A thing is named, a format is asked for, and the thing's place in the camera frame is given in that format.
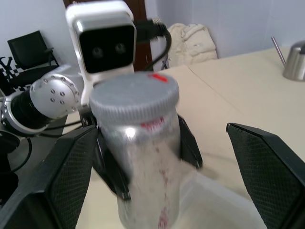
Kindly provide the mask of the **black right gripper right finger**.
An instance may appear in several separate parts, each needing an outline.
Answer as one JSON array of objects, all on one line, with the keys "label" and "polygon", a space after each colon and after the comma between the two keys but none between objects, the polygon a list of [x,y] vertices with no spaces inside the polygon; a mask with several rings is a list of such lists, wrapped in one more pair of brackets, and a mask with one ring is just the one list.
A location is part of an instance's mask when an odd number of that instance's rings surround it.
[{"label": "black right gripper right finger", "polygon": [[305,163],[277,135],[226,127],[246,190],[268,229],[305,227]]}]

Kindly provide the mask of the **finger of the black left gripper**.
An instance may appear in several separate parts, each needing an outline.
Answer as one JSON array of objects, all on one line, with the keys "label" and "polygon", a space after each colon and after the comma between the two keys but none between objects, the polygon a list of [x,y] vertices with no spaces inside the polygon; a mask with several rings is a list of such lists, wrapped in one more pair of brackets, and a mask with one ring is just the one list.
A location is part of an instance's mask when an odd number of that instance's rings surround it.
[{"label": "finger of the black left gripper", "polygon": [[92,166],[108,188],[121,200],[131,200],[129,179],[98,133]]},{"label": "finger of the black left gripper", "polygon": [[203,159],[196,139],[186,121],[180,115],[178,115],[178,119],[181,136],[180,159],[196,169],[201,169],[203,168]]}]

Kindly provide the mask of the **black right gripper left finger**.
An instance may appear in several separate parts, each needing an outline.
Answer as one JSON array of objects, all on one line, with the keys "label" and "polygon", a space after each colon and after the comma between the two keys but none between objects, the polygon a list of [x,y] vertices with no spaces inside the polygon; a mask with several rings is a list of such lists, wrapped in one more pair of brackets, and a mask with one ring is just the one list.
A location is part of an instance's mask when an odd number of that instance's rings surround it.
[{"label": "black right gripper left finger", "polygon": [[0,211],[2,229],[74,229],[88,190],[98,129],[59,138]]}]

